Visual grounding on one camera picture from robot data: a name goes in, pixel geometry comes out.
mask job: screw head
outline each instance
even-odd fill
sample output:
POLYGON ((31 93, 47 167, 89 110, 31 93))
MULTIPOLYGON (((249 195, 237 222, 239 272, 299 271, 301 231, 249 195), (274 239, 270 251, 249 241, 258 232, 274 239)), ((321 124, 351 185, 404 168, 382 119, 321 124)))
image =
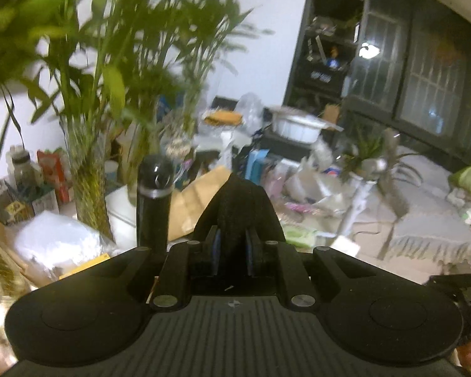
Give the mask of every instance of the screw head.
POLYGON ((316 299, 308 294, 297 294, 291 298, 291 302, 300 308, 308 308, 316 303, 316 299))
POLYGON ((154 298, 154 305, 160 308, 170 308, 178 303, 178 299, 171 294, 161 294, 154 298))

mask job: ribbed black surface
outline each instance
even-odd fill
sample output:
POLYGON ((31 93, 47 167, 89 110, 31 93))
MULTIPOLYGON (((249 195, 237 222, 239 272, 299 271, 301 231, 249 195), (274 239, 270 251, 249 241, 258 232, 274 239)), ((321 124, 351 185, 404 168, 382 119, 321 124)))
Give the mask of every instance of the ribbed black surface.
POLYGON ((453 377, 459 374, 445 360, 406 369, 360 360, 333 343, 314 315, 288 311, 275 297, 193 297, 181 311, 154 316, 143 335, 113 358, 73 369, 54 369, 23 361, 4 376, 453 377))

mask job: black mount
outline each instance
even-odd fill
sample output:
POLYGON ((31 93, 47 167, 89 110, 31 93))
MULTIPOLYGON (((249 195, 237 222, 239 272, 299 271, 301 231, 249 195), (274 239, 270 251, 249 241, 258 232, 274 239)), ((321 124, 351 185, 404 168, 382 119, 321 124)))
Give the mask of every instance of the black mount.
POLYGON ((334 249, 300 254, 249 229, 244 270, 219 276, 220 243, 213 226, 202 242, 174 245, 167 255, 134 248, 22 297, 5 321, 14 352, 47 366, 96 363, 193 296, 277 297, 288 311, 314 314, 345 351, 382 365, 439 360, 461 336, 462 316, 444 293, 334 249))

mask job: window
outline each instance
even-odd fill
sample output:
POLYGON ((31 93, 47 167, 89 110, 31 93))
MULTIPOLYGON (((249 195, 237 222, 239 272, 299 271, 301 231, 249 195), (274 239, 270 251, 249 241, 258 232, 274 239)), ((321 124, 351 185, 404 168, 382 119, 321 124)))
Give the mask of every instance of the window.
POLYGON ((470 164, 471 25, 435 0, 369 0, 362 43, 380 52, 353 61, 345 107, 470 164))
POLYGON ((406 0, 370 0, 363 42, 380 53, 353 63, 351 94, 386 112, 392 111, 401 77, 409 10, 406 0))

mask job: black cylinder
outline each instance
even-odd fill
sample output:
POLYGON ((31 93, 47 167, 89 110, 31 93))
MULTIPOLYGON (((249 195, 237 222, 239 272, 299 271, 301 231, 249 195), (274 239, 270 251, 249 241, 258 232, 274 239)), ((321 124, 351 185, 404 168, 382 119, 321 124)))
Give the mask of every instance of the black cylinder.
POLYGON ((138 169, 136 232, 139 247, 155 254, 167 250, 169 208, 174 187, 174 168, 162 155, 144 157, 138 169))

